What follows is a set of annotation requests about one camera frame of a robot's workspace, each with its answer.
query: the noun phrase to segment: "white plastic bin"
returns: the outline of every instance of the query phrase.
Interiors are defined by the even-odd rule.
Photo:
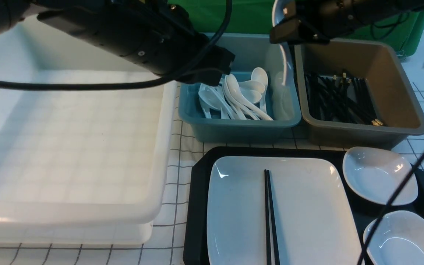
[[[153,78],[35,18],[0,35],[0,80]],[[0,243],[147,241],[165,188],[176,89],[0,89]]]

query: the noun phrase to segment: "green backdrop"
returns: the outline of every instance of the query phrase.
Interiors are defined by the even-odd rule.
[[[225,14],[225,0],[170,0],[169,3],[184,7],[199,32],[215,32]],[[269,34],[273,4],[274,0],[233,0],[227,32]],[[391,17],[377,24],[389,24],[396,20],[397,17]],[[393,47],[399,55],[410,56],[417,50],[423,28],[424,11],[410,13],[406,22],[381,41]],[[375,29],[375,35],[381,36],[386,31],[387,29]],[[347,38],[373,40],[369,27],[361,28]]]

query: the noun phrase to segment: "blue plastic bin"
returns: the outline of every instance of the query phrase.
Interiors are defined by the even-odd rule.
[[[262,67],[268,72],[266,106],[274,121],[206,119],[199,104],[200,84],[183,84],[180,91],[179,116],[192,126],[194,136],[199,141],[273,143],[284,136],[288,128],[299,124],[302,114],[293,70],[287,64],[288,51],[287,56],[283,57],[281,46],[270,44],[268,35],[227,33],[217,45],[236,55],[232,73],[238,81],[249,80],[256,67]],[[284,65],[287,67],[285,85]]]

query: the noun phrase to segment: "gray plastic bin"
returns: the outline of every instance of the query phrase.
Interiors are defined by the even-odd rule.
[[[309,140],[325,146],[392,149],[409,135],[424,134],[424,114],[394,50],[380,42],[337,39],[329,45],[294,47],[303,119]],[[377,116],[387,127],[320,121],[308,110],[304,72],[339,74],[347,69],[367,79]]]
[[[238,81],[249,80],[256,67],[268,72],[266,97],[268,113],[274,121],[206,119],[199,105],[200,84],[183,84],[180,91],[179,116],[192,126],[194,136],[203,142],[273,143],[299,124],[301,111],[293,71],[283,57],[281,47],[269,43],[268,35],[225,34],[217,45],[236,55],[232,74]],[[288,67],[283,85],[284,65]]]

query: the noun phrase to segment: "white rectangular plate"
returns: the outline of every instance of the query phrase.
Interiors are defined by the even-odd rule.
[[[264,170],[271,171],[283,265],[354,265],[361,251],[336,168],[315,158],[227,156],[212,168],[207,201],[211,265],[266,263]]]

